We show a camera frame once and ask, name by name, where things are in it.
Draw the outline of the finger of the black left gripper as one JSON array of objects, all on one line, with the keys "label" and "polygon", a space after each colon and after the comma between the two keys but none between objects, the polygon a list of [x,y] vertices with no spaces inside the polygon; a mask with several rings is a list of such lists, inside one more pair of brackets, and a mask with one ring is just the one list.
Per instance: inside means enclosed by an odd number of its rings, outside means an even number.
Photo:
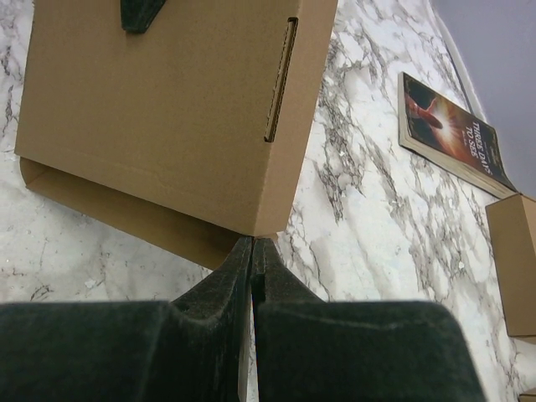
[{"label": "finger of the black left gripper", "polygon": [[121,0],[121,28],[127,33],[145,33],[166,0]]}]

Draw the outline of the Three Days To See book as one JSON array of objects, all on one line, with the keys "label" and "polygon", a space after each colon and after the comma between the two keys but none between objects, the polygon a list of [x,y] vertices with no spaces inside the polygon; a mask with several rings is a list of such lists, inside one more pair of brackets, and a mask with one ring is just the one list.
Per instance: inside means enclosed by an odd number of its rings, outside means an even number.
[{"label": "Three Days To See book", "polygon": [[405,72],[399,73],[398,97],[403,148],[496,198],[517,192],[493,127]]}]

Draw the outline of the cardboard box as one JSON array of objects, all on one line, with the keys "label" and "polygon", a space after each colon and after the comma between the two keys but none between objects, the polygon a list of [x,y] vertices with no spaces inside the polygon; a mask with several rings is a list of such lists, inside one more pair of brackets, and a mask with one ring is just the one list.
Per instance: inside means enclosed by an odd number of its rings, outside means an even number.
[{"label": "cardboard box", "polygon": [[518,193],[486,212],[508,336],[535,343],[535,200]]},{"label": "cardboard box", "polygon": [[209,269],[288,223],[334,1],[37,1],[15,152],[28,189]]}]

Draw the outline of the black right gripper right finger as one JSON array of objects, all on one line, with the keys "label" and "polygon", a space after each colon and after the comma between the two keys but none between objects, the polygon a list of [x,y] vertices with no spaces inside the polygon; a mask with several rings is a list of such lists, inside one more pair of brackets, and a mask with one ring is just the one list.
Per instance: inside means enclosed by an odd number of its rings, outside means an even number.
[{"label": "black right gripper right finger", "polygon": [[251,292],[263,401],[482,401],[461,328],[430,301],[333,301],[256,240]]}]

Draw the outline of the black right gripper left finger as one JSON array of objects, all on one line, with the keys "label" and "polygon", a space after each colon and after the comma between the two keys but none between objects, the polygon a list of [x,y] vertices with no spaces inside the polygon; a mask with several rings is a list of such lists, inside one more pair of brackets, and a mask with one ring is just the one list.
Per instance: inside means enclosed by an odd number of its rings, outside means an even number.
[{"label": "black right gripper left finger", "polygon": [[252,245],[174,301],[2,305],[2,400],[245,400]]}]

